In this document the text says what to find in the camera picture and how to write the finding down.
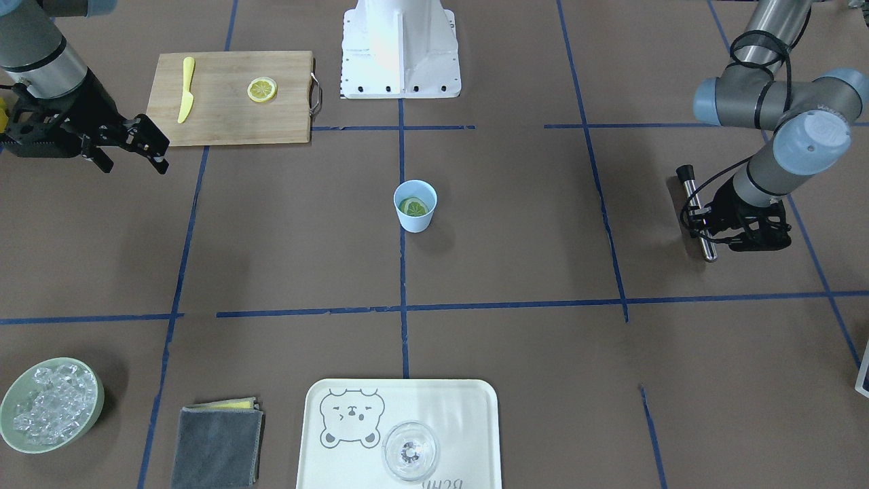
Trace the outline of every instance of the folded towel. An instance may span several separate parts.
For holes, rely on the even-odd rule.
[[[229,489],[256,482],[262,411],[254,398],[183,407],[172,489]]]

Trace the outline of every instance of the wooden cutting board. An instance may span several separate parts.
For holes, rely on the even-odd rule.
[[[190,115],[178,123],[182,63],[196,60]],[[171,146],[278,144],[310,141],[311,51],[230,51],[161,54],[148,101],[148,116]],[[258,104],[248,84],[270,77],[277,93]]]

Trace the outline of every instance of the cup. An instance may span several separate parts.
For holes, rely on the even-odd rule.
[[[419,198],[426,205],[428,212],[424,216],[415,218],[401,212],[399,204],[404,199],[411,197]],[[432,214],[435,213],[435,207],[437,206],[437,192],[434,187],[422,180],[408,180],[395,189],[392,201],[395,205],[395,213],[398,214],[398,221],[401,223],[404,231],[421,232],[425,231],[432,222]]]

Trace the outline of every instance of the bear drawing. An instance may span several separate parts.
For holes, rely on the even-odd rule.
[[[374,448],[380,443],[377,425],[383,408],[383,398],[377,391],[333,392],[330,389],[320,403],[324,426],[320,442],[326,448],[335,448],[342,441],[358,441],[365,448]]]

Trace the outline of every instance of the green bowl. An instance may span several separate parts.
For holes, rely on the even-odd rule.
[[[17,432],[15,431],[15,428],[12,427],[12,419],[15,418],[15,406],[19,402],[26,400],[31,391],[37,390],[36,381],[33,380],[33,372],[36,372],[37,368],[56,367],[62,364],[73,364],[78,366],[78,368],[82,368],[94,374],[94,379],[96,379],[96,401],[94,401],[94,404],[90,407],[87,420],[75,435],[55,445],[35,445],[27,440],[27,436],[24,433]],[[100,417],[100,411],[103,410],[104,400],[105,395],[103,393],[103,382],[100,381],[99,377],[97,377],[96,372],[94,372],[94,370],[84,362],[74,358],[65,357],[45,360],[44,362],[33,365],[27,372],[21,374],[21,377],[19,377],[6,392],[6,395],[3,397],[3,403],[0,404],[0,435],[3,435],[3,440],[5,440],[9,446],[19,452],[45,453],[56,450],[61,446],[69,445],[77,439],[80,439],[86,432],[88,432],[94,423],[96,423],[96,419]]]

